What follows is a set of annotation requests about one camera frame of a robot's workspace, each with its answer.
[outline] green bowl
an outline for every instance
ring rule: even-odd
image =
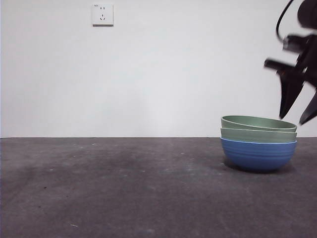
[[[224,116],[221,118],[222,128],[295,132],[297,126],[274,119],[250,116]]]
[[[258,143],[287,143],[296,141],[296,132],[221,128],[221,138]]]

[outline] stacked bowls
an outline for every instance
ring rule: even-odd
[[[277,170],[295,152],[297,126],[292,123],[250,116],[224,116],[221,126],[224,153],[245,170]]]

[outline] bowl rim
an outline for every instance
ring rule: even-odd
[[[239,130],[239,131],[256,131],[256,132],[259,132],[259,133],[264,133],[264,132],[266,132],[266,133],[286,133],[286,134],[297,134],[297,132],[292,132],[292,131],[274,131],[274,130],[250,130],[250,129],[238,129],[238,128],[224,128],[224,127],[222,127],[222,128],[220,128],[220,130]]]
[[[248,141],[238,141],[238,140],[229,140],[229,139],[225,139],[220,137],[221,140],[224,141],[230,141],[230,142],[237,142],[237,143],[244,143],[244,144],[259,144],[259,145],[287,145],[287,144],[296,144],[297,140],[293,141],[293,142],[284,142],[284,143],[262,143],[262,142],[248,142]]]
[[[243,124],[243,123],[238,123],[238,122],[234,122],[234,121],[230,121],[225,119],[224,117],[244,117],[244,118],[257,118],[257,119],[266,119],[266,120],[273,120],[273,121],[281,121],[287,124],[292,125],[293,127],[288,127],[288,128],[279,128],[279,127],[263,127],[263,126],[256,126],[256,125],[248,125],[248,124]],[[276,120],[276,119],[271,119],[271,118],[261,118],[261,117],[254,117],[254,116],[245,116],[245,115],[226,115],[226,116],[222,116],[221,120],[224,120],[226,122],[229,123],[233,123],[236,125],[244,125],[244,126],[250,126],[250,127],[254,127],[254,128],[264,128],[264,129],[278,129],[278,130],[291,130],[291,129],[297,129],[297,126],[293,123],[287,122],[287,121],[283,121],[283,120]]]

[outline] robotic arm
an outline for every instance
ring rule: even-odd
[[[279,24],[293,0],[290,0],[282,12],[276,26],[276,34],[283,43],[283,49],[298,53],[297,63],[290,65],[267,59],[264,66],[275,69],[280,76],[282,87],[282,99],[279,116],[284,118],[298,95],[300,94],[304,82],[312,84],[317,88],[317,35],[308,36],[288,35],[282,39],[279,35]],[[317,0],[304,0],[298,14],[298,20],[302,27],[317,30]],[[303,112],[300,124],[305,124],[317,116],[317,92]]]

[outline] white wall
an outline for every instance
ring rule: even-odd
[[[2,0],[2,137],[205,137],[222,115],[277,119],[279,79],[263,62],[296,60],[274,33],[287,2],[113,0],[114,27],[93,28],[92,0]],[[300,3],[283,35],[308,33]],[[285,120],[314,93],[306,85]]]

